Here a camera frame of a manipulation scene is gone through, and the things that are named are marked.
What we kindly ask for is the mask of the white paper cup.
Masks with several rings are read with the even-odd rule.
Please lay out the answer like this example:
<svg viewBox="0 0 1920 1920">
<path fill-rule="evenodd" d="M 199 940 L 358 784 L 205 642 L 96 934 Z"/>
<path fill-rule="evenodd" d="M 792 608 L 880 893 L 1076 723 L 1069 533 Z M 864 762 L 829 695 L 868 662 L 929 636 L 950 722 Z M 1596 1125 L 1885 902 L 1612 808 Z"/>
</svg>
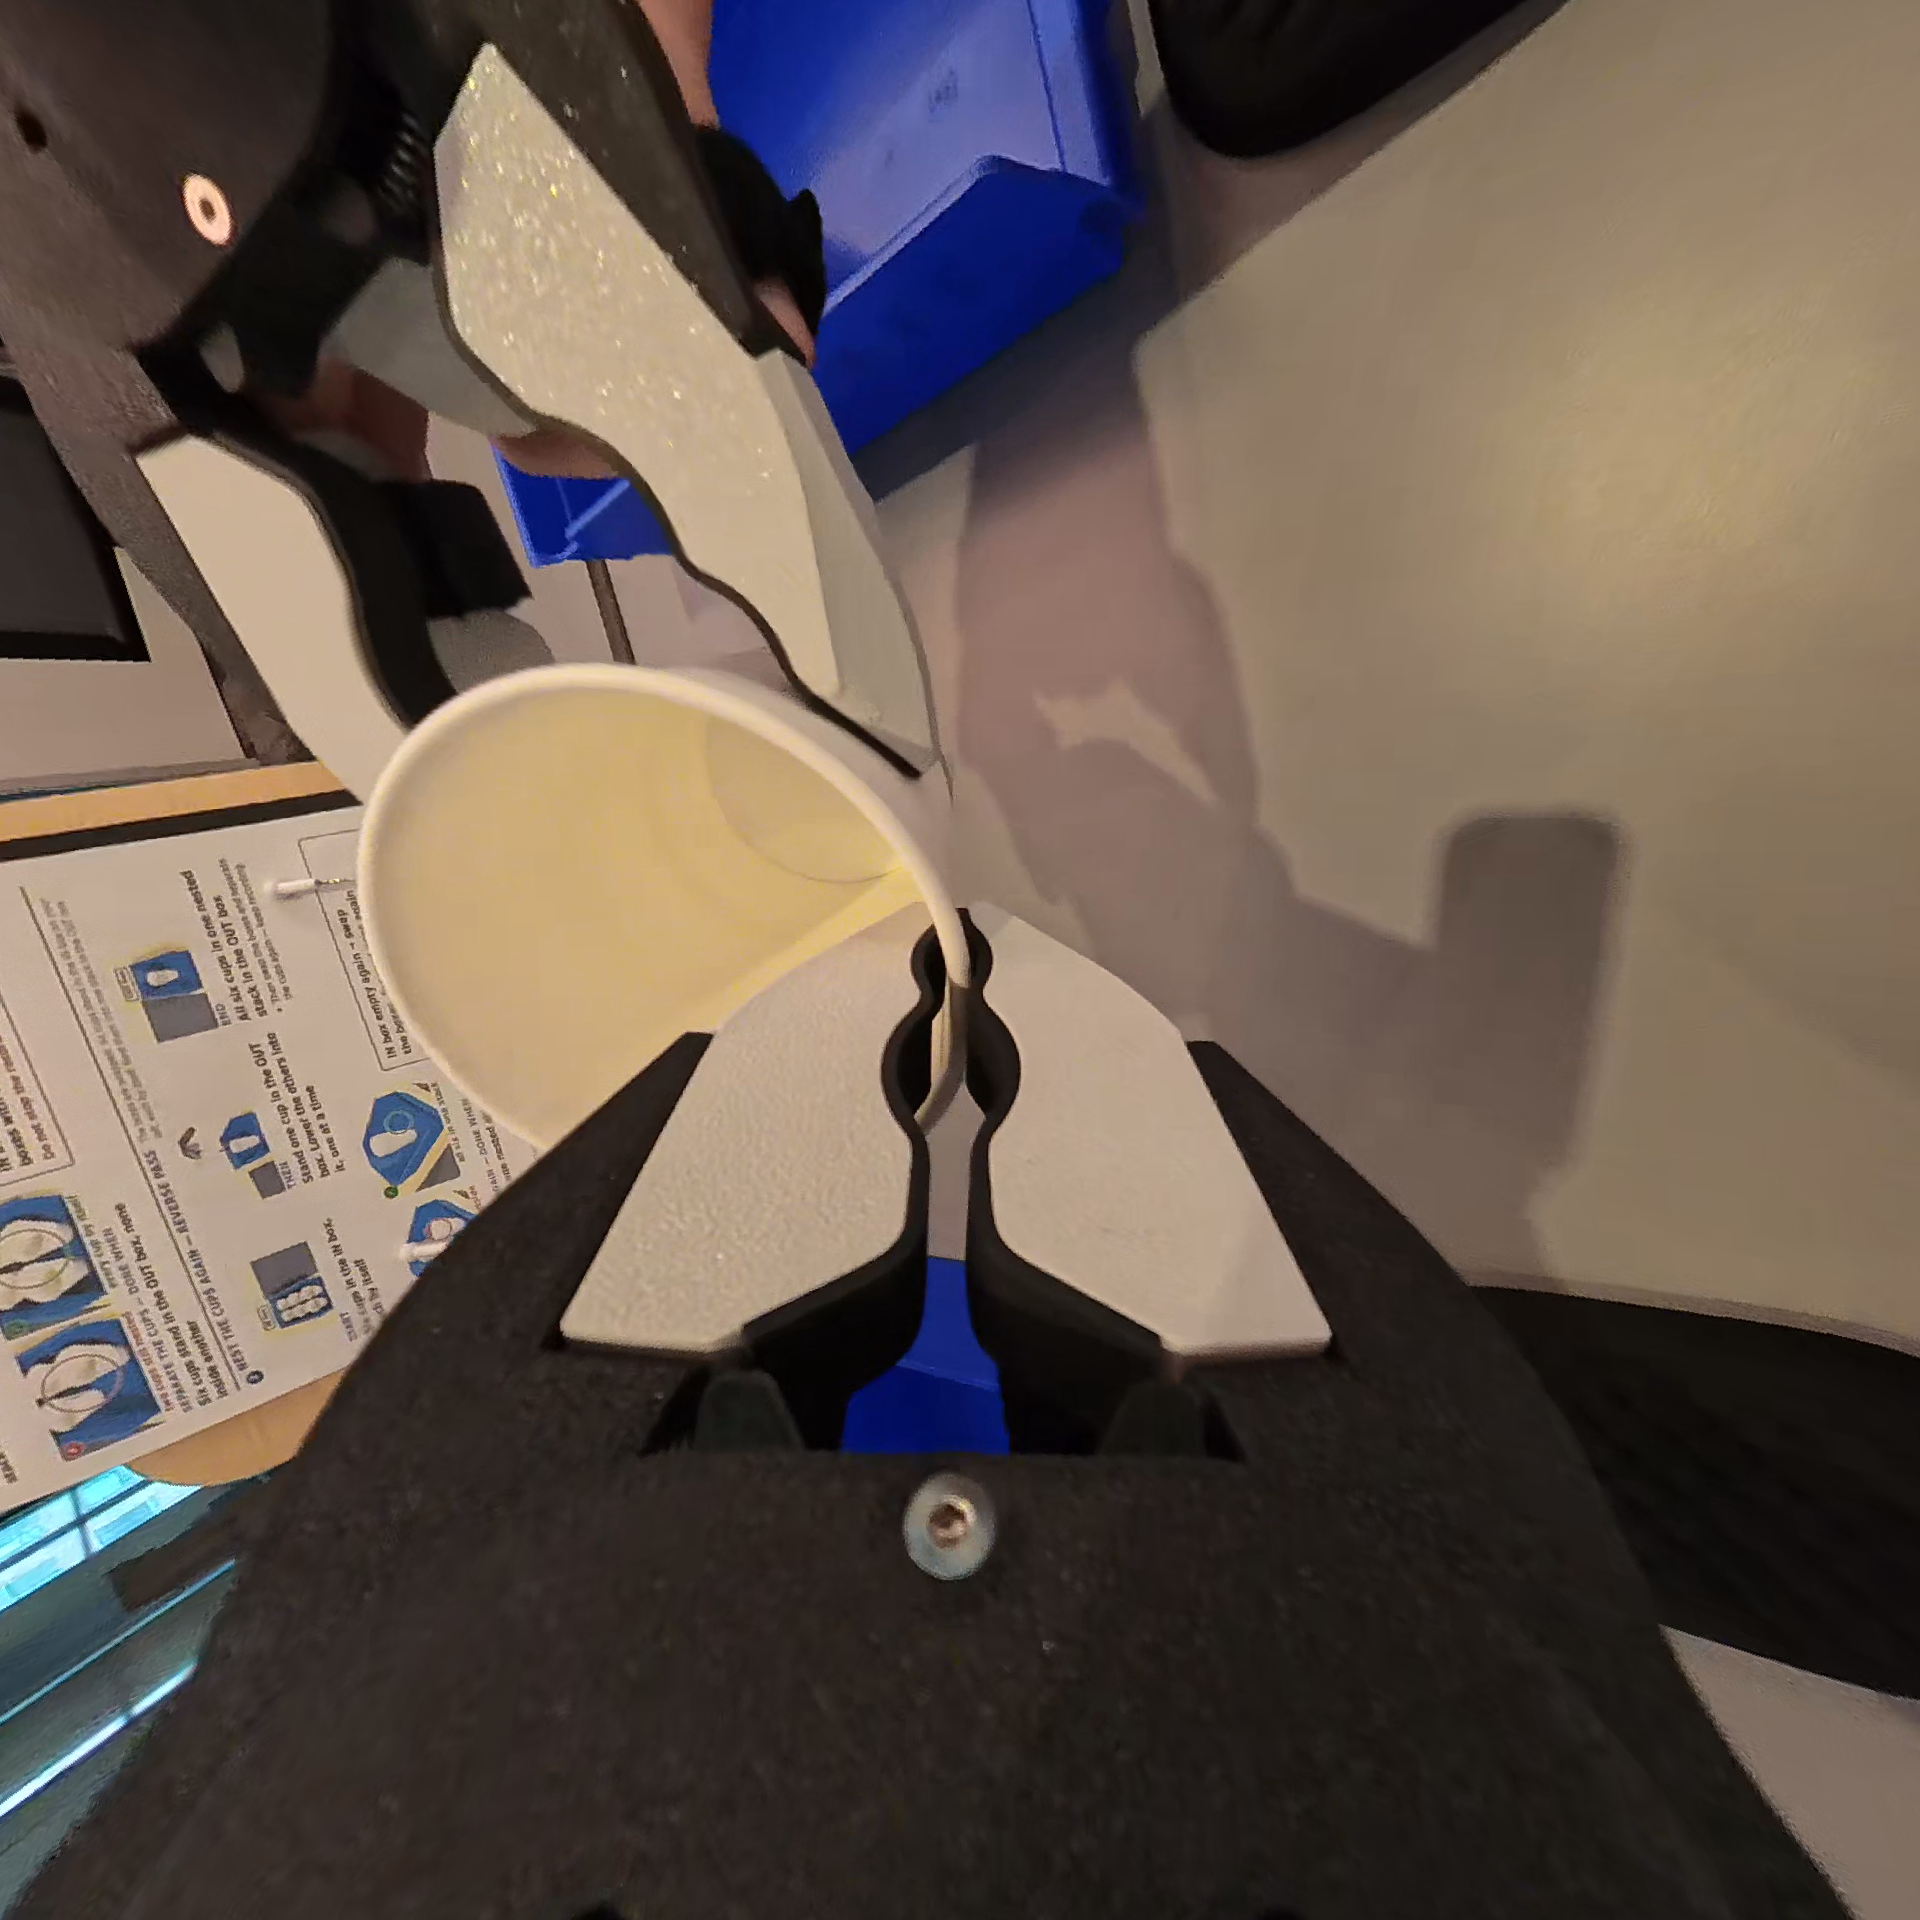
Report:
<svg viewBox="0 0 1920 1920">
<path fill-rule="evenodd" d="M 970 983 L 949 799 L 792 695 L 562 663 L 456 695 L 361 822 L 377 975 L 425 1054 L 556 1145 L 682 1037 L 906 910 Z"/>
</svg>

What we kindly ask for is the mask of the wooden instruction board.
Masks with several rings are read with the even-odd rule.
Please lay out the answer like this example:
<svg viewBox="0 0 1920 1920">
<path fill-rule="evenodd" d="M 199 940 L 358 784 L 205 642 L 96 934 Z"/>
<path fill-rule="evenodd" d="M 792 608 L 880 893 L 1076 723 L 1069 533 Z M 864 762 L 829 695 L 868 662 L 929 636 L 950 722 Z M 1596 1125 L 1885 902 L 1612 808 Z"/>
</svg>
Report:
<svg viewBox="0 0 1920 1920">
<path fill-rule="evenodd" d="M 5 1508 L 341 1372 L 538 1149 L 397 1012 L 313 766 L 5 803 Z"/>
</svg>

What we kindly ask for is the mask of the black textured pad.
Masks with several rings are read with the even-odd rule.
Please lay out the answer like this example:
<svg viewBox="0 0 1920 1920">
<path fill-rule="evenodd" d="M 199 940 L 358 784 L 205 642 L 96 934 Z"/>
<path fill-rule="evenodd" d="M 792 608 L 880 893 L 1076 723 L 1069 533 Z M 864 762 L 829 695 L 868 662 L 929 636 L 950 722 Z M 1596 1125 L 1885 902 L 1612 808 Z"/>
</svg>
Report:
<svg viewBox="0 0 1920 1920">
<path fill-rule="evenodd" d="M 1916 1356 L 1841 1330 L 1481 1286 L 1660 1621 L 1916 1698 Z"/>
<path fill-rule="evenodd" d="M 1457 53 L 1516 2 L 1149 2 L 1174 118 L 1228 160 L 1307 145 Z"/>
</svg>

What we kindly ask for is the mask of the black framed panel on stand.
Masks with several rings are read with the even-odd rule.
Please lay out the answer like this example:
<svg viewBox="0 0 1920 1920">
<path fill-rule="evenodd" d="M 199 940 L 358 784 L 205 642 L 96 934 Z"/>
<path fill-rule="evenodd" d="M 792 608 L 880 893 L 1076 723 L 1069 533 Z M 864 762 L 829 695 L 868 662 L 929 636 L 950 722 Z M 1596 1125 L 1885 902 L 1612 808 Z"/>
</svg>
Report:
<svg viewBox="0 0 1920 1920">
<path fill-rule="evenodd" d="M 3 380 L 3 660 L 147 663 L 116 547 Z"/>
</svg>

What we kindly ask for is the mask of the blue plastic bin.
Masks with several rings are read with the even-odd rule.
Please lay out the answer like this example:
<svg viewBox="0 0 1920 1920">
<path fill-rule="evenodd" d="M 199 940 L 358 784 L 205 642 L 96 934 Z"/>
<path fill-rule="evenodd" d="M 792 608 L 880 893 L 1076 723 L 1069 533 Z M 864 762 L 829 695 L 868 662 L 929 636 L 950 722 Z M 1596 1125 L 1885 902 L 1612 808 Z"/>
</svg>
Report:
<svg viewBox="0 0 1920 1920">
<path fill-rule="evenodd" d="M 925 1261 L 919 1330 L 899 1362 L 850 1395 L 838 1449 L 861 1456 L 1010 1450 L 999 1370 L 973 1332 L 960 1261 Z"/>
<path fill-rule="evenodd" d="M 1140 209 L 1126 5 L 713 2 L 722 123 L 824 221 L 849 452 L 1111 276 Z"/>
</svg>

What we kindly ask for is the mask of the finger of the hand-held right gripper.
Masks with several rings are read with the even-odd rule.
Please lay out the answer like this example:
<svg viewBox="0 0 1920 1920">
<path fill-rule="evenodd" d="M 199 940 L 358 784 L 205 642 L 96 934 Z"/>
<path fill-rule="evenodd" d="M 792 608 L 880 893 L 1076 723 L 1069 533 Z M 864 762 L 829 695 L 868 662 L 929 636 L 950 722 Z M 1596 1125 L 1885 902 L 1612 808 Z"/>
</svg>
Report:
<svg viewBox="0 0 1920 1920">
<path fill-rule="evenodd" d="M 793 695 L 915 778 L 923 647 L 812 370 L 754 293 L 650 40 L 476 47 L 435 153 L 467 361 L 648 497 Z"/>
<path fill-rule="evenodd" d="M 307 749 L 395 753 L 456 695 L 534 667 L 529 587 L 476 486 L 366 477 L 252 426 L 134 464 Z"/>
</svg>

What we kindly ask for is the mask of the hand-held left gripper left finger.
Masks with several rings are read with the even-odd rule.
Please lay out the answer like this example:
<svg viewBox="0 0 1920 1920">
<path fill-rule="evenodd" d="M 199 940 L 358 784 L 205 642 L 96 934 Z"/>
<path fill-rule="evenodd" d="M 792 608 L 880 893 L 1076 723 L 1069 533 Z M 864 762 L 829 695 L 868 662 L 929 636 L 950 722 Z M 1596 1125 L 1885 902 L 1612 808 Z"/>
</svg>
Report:
<svg viewBox="0 0 1920 1920">
<path fill-rule="evenodd" d="M 923 1314 L 949 975 L 929 924 L 873 924 L 708 1038 L 562 1314 L 594 1354 L 765 1372 L 808 1449 Z"/>
</svg>

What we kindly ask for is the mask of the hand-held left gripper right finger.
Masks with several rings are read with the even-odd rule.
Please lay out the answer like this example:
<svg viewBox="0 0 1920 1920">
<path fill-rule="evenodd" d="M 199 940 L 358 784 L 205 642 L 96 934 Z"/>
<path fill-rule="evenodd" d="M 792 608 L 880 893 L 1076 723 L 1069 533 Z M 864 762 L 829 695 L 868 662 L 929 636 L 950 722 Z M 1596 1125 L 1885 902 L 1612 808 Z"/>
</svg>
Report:
<svg viewBox="0 0 1920 1920">
<path fill-rule="evenodd" d="M 1219 1370 L 1331 1325 L 1187 1040 L 1004 909 L 969 913 L 970 1327 L 1013 1454 L 1090 1456 Z"/>
</svg>

